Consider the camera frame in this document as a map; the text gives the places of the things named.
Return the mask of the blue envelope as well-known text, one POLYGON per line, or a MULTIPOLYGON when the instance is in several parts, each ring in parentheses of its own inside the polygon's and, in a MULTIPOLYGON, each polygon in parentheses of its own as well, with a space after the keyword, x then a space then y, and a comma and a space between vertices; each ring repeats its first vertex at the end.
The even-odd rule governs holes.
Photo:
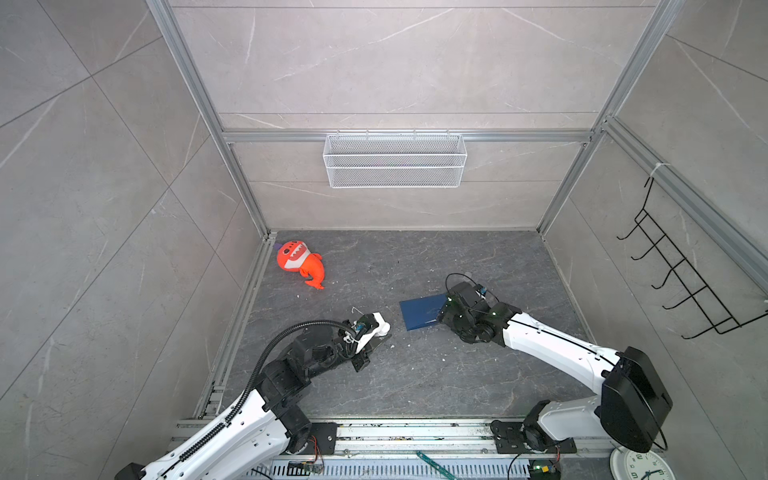
POLYGON ((413 331, 434 325, 446 301, 445 294, 401 301, 399 305, 406 330, 413 331))

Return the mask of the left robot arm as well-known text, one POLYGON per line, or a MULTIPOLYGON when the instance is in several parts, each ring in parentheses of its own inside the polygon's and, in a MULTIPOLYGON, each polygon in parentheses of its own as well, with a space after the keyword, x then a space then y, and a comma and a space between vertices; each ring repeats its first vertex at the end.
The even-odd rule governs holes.
POLYGON ((350 363, 357 371, 390 335, 380 313, 354 322, 312 320, 291 325, 265 347, 242 393, 214 420, 161 458, 130 463, 119 479, 235 479, 311 442, 300 409, 313 378, 350 363))

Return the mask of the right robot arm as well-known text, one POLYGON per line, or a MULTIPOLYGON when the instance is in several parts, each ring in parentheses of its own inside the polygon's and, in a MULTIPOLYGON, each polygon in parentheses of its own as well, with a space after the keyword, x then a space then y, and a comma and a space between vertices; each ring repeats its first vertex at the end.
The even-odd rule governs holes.
POLYGON ((523 352, 591 391, 582 399, 538 402, 520 427, 529 449, 545 452, 575 438, 609 438, 639 453, 667 449, 663 424, 673 401, 645 352, 618 351, 557 330, 500 301, 468 276, 445 290, 437 320, 463 342, 523 352))

